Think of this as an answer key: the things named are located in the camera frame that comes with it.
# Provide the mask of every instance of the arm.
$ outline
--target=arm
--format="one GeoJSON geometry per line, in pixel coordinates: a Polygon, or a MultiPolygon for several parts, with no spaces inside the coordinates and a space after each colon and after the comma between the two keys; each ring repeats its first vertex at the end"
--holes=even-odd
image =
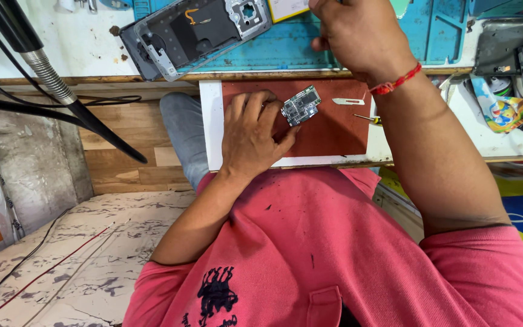
{"type": "MultiPolygon", "coordinates": [[[[331,49],[353,74],[367,73],[370,87],[394,82],[415,68],[417,59],[388,0],[311,0],[310,7],[322,24],[314,50],[331,49]]],[[[489,168],[424,74],[374,100],[426,236],[510,224],[489,168]]]]}
{"type": "Polygon", "coordinates": [[[150,257],[162,265],[197,260],[215,240],[229,210],[254,177],[266,171],[294,145],[299,127],[276,143],[271,135],[284,105],[269,91],[237,95],[225,112],[223,164],[197,199],[171,225],[150,257]],[[270,102],[262,110],[264,102],[270,102]]]}

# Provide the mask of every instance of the red thread bracelet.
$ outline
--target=red thread bracelet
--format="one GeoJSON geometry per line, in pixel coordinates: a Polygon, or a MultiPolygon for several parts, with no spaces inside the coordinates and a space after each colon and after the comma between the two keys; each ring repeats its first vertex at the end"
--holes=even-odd
{"type": "Polygon", "coordinates": [[[390,83],[381,83],[370,90],[368,90],[370,93],[374,94],[387,94],[390,92],[393,92],[398,86],[403,85],[406,81],[410,80],[417,74],[419,71],[421,71],[421,63],[417,64],[417,67],[415,67],[412,71],[408,72],[405,76],[401,76],[396,82],[390,83]]]}

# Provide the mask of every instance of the marble-patterned floor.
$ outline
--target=marble-patterned floor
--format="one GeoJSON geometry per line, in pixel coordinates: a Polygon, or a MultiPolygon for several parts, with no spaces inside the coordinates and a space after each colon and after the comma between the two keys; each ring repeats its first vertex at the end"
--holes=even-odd
{"type": "MultiPolygon", "coordinates": [[[[0,286],[0,305],[116,223],[1,309],[0,327],[119,325],[142,265],[194,199],[193,191],[105,194],[76,206],[56,222],[44,245],[0,286]]],[[[0,252],[0,280],[37,246],[48,228],[49,224],[0,252]]]]}

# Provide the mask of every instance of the wooden panel wall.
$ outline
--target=wooden panel wall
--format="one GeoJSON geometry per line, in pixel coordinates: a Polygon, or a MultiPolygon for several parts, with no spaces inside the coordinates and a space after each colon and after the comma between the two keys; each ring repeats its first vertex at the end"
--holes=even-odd
{"type": "Polygon", "coordinates": [[[89,109],[148,159],[143,165],[95,133],[80,129],[95,195],[192,189],[164,128],[158,101],[89,109]]]}

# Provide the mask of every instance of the right hand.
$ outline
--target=right hand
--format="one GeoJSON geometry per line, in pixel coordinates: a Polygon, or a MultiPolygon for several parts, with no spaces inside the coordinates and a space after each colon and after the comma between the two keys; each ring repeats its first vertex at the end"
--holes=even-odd
{"type": "Polygon", "coordinates": [[[315,51],[332,50],[349,71],[367,73],[369,84],[394,82],[417,66],[389,0],[310,0],[321,21],[315,51]]]}

